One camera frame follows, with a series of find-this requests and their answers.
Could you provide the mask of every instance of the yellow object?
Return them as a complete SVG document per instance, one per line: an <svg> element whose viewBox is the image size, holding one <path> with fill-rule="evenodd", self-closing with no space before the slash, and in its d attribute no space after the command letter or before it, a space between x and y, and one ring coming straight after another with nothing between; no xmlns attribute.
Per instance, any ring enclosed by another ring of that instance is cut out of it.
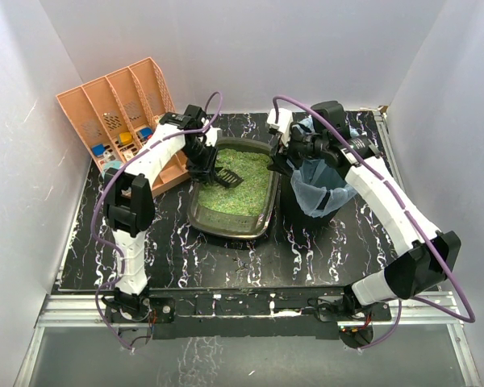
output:
<svg viewBox="0 0 484 387"><path fill-rule="evenodd" d="M132 135L128 131L119 134L119 145L123 147L124 145L128 145L132 143Z"/></svg>

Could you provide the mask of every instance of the gray floor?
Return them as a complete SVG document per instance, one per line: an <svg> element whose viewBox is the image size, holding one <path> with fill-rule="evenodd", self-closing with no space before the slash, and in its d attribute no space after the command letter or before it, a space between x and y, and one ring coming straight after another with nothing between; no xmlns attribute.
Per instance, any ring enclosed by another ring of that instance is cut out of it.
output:
<svg viewBox="0 0 484 387"><path fill-rule="evenodd" d="M380 327L378 335L388 329ZM102 328L47 328L31 387L464 386L446 326L400 326L358 354L313 338L150 341L135 355Z"/></svg>

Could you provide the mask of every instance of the gray wall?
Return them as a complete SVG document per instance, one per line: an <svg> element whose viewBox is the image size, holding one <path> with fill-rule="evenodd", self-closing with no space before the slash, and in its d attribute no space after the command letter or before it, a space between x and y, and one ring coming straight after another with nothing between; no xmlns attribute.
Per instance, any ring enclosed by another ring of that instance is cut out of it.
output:
<svg viewBox="0 0 484 387"><path fill-rule="evenodd" d="M478 320L466 334L484 381L484 1L449 1L389 109L414 203L462 240L455 273Z"/></svg>
<svg viewBox="0 0 484 387"><path fill-rule="evenodd" d="M41 0L83 81L152 56L178 109L389 104L443 0Z"/></svg>
<svg viewBox="0 0 484 387"><path fill-rule="evenodd" d="M55 94L81 82L37 0L0 2L0 386L54 281L89 157Z"/></svg>

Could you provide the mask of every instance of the litter box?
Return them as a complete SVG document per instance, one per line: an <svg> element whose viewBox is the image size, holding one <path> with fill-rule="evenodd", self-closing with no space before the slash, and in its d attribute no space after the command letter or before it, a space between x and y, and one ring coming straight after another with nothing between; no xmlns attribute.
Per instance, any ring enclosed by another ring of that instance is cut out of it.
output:
<svg viewBox="0 0 484 387"><path fill-rule="evenodd" d="M224 137L217 141L216 147L221 149L234 149L239 152L270 154L271 147L252 139L239 139ZM243 216L232 215L211 210L198 204L200 183L194 183L190 205L188 207L188 220L190 225L208 234L219 235L233 239L255 239L262 236L269 226L273 213L274 199L276 198L279 174L271 172L269 184L265 195L264 206L260 215Z"/></svg>

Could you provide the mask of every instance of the green granules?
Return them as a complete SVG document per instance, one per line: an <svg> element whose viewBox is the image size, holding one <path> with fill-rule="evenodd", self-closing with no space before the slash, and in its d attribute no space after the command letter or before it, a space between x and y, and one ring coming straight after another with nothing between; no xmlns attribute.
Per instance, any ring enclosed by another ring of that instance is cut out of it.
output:
<svg viewBox="0 0 484 387"><path fill-rule="evenodd" d="M204 185L199 191L198 203L224 214L258 216L264 209L269 185L269 162L269 156L261 153L221 149L215 166L230 169L244 181L230 189L219 184Z"/></svg>

